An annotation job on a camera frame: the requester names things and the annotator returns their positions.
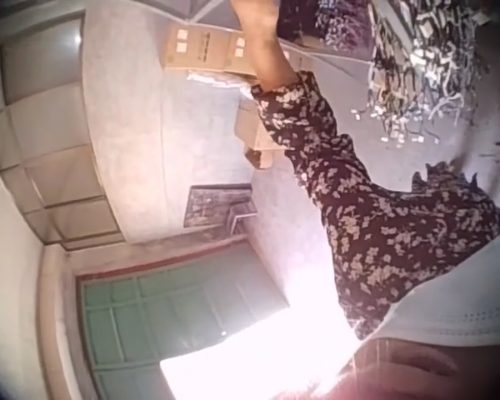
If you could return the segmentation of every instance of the floral dress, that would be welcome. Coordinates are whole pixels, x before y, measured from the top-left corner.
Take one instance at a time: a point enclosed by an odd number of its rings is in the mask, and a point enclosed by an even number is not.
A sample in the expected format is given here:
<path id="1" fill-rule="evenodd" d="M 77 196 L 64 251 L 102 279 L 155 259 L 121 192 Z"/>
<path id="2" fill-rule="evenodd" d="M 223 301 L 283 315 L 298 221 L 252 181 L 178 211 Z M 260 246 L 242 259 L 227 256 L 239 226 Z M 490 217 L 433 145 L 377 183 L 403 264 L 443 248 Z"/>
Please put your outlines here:
<path id="1" fill-rule="evenodd" d="M 420 283 L 449 272 L 500 235 L 500 208 L 475 182 L 445 163 L 416 172 L 411 192 L 371 181 L 315 77 L 263 92 L 252 89 L 260 117 L 299 182 L 320 209 L 339 303 L 364 339 L 391 304 Z"/>

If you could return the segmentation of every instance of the green door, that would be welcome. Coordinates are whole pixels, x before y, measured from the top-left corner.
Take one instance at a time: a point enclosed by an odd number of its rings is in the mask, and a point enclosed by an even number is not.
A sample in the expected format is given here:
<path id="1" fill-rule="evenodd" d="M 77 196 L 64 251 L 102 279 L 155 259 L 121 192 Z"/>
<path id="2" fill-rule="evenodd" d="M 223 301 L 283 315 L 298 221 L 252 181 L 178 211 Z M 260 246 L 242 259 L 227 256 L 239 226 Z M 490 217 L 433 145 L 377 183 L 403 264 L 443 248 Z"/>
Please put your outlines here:
<path id="1" fill-rule="evenodd" d="M 104 400 L 172 399 L 161 360 L 220 343 L 287 307 L 246 243 L 170 268 L 84 281 L 81 296 Z"/>

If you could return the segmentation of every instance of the white wall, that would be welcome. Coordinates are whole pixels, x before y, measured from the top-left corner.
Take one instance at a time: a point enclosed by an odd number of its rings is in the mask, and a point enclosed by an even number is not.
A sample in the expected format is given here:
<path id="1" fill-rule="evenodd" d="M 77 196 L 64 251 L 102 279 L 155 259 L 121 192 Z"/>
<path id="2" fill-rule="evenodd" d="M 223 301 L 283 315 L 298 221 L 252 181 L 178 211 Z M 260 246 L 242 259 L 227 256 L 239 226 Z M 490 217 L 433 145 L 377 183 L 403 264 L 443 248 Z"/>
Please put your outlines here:
<path id="1" fill-rule="evenodd" d="M 169 21 L 119 0 L 88 2 L 82 81 L 97 169 L 129 243 L 186 232 L 191 185 L 249 183 L 233 128 L 240 94 L 163 71 Z"/>
<path id="2" fill-rule="evenodd" d="M 0 179 L 0 381 L 28 400 L 48 398 L 36 329 L 42 251 Z"/>

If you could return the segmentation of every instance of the white cloth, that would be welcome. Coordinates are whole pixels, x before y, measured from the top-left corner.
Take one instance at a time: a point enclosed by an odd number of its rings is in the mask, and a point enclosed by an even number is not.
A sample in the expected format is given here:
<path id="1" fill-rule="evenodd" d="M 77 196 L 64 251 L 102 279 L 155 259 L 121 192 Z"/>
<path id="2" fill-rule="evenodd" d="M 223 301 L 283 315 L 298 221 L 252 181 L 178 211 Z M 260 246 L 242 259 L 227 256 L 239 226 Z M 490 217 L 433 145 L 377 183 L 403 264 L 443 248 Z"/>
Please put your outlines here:
<path id="1" fill-rule="evenodd" d="M 500 236 L 393 304 L 366 340 L 374 338 L 450 347 L 500 345 Z"/>

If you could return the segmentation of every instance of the stacked cardboard boxes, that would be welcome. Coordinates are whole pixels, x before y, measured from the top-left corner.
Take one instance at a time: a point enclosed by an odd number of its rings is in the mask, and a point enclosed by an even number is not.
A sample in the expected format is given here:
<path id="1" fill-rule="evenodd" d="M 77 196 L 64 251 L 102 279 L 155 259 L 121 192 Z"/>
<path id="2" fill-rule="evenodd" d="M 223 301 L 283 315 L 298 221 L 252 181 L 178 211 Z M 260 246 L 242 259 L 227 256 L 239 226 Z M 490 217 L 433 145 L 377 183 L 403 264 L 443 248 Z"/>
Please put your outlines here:
<path id="1" fill-rule="evenodd" d="M 234 73 L 248 78 L 255 73 L 245 47 L 246 41 L 241 32 L 174 23 L 170 27 L 162 65 L 169 69 Z M 305 54 L 285 50 L 285 56 L 296 71 L 312 67 L 312 59 Z M 255 168 L 269 168 L 274 155 L 283 153 L 284 147 L 272 140 L 261 123 L 253 101 L 241 102 L 235 134 L 244 143 L 245 157 Z"/>

